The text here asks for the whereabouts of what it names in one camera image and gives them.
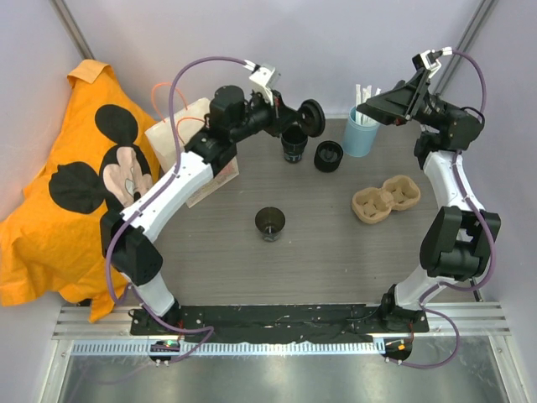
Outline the black cup lid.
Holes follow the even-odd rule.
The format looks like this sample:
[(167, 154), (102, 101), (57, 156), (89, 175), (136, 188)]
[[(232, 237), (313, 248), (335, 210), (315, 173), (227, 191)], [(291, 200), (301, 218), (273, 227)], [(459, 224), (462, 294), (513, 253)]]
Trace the black cup lid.
[(312, 138), (320, 137), (326, 126), (326, 117), (321, 105), (314, 99), (302, 102), (299, 108), (299, 125), (302, 131)]

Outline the white paper takeout bag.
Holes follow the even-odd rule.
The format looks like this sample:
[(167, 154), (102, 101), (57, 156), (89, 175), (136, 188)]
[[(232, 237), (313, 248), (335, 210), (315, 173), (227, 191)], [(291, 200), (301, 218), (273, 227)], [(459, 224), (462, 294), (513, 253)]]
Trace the white paper takeout bag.
[[(156, 90), (163, 86), (171, 86), (171, 83), (161, 82), (152, 88), (151, 102), (160, 120), (145, 131), (145, 136), (149, 140), (163, 172), (167, 172), (172, 168), (177, 158), (169, 118), (161, 113), (155, 101)], [(203, 97), (192, 103), (188, 103), (179, 89), (175, 89), (175, 91), (180, 97), (180, 105), (183, 106), (182, 109), (175, 113), (176, 130), (179, 135), (178, 140), (183, 149), (191, 138), (202, 129), (204, 117), (209, 112), (210, 101), (208, 98)], [(238, 175), (237, 158), (234, 157), (215, 179), (205, 184), (187, 200), (187, 207), (191, 208), (198, 202), (201, 202)]]

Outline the dark coffee cup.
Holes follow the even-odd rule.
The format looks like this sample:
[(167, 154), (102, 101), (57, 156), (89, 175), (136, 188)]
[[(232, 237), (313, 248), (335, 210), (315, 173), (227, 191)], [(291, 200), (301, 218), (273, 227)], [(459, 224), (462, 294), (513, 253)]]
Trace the dark coffee cup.
[(284, 230), (285, 223), (285, 215), (277, 207), (263, 207), (254, 218), (255, 227), (261, 239), (266, 242), (276, 241)]

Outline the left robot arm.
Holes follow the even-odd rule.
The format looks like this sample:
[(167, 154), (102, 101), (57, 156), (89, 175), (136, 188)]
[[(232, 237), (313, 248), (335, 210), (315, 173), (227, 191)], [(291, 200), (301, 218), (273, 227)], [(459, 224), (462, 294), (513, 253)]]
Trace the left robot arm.
[(150, 315), (150, 326), (162, 335), (178, 331), (180, 303), (164, 283), (164, 260), (154, 240), (187, 199), (236, 156), (238, 142), (262, 131), (278, 137), (301, 117), (299, 111), (284, 104), (279, 92), (267, 101), (261, 92), (245, 99), (238, 86), (219, 88), (201, 129), (185, 144), (173, 167), (130, 207), (102, 217), (102, 252), (110, 293), (116, 293), (110, 279), (117, 270), (138, 294)]

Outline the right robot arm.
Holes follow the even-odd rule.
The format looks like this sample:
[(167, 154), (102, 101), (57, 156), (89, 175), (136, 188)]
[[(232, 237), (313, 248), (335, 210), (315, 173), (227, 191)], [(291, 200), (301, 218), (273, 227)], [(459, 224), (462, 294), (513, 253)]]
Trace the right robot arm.
[(358, 105), (357, 110), (383, 125), (416, 121), (424, 130), (414, 156), (429, 179), (438, 212), (419, 253), (419, 265), (383, 295), (375, 319), (390, 332), (405, 331), (425, 319), (425, 304), (444, 289), (473, 292), (487, 282), (496, 264), (495, 241), (501, 227), (473, 195), (462, 154), (477, 139), (485, 117), (473, 107), (458, 107), (429, 91), (430, 71), (417, 68), (408, 81)]

